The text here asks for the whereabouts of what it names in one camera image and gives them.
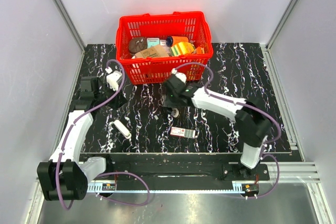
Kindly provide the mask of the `white stapler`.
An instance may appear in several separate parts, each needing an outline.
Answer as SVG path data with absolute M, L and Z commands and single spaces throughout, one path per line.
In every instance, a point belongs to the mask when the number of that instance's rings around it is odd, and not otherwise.
M 131 132 L 120 120 L 115 120 L 113 124 L 126 139 L 131 138 Z

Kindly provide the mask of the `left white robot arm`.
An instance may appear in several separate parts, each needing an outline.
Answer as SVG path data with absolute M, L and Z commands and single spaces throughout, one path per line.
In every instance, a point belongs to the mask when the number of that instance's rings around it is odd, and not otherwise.
M 83 77 L 80 91 L 70 104 L 67 125 L 61 140 L 48 161 L 40 162 L 37 175 L 45 200 L 82 200 L 89 183 L 97 176 L 112 177 L 114 168 L 108 157 L 91 157 L 79 164 L 81 148 L 97 114 L 96 106 L 102 104 L 118 109 L 127 100 L 118 92 L 122 73 L 107 75 L 106 83 L 98 77 Z

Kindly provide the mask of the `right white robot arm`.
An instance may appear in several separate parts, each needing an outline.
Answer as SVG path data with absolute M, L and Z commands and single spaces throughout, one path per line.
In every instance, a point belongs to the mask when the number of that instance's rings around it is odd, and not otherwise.
M 207 110 L 233 121 L 238 128 L 239 140 L 243 142 L 239 175 L 250 180 L 257 175 L 262 145 L 271 128 L 271 120 L 255 102 L 232 98 L 206 90 L 199 83 L 187 84 L 183 74 L 171 74 L 164 82 L 166 88 L 165 106 L 178 108 L 189 106 Z

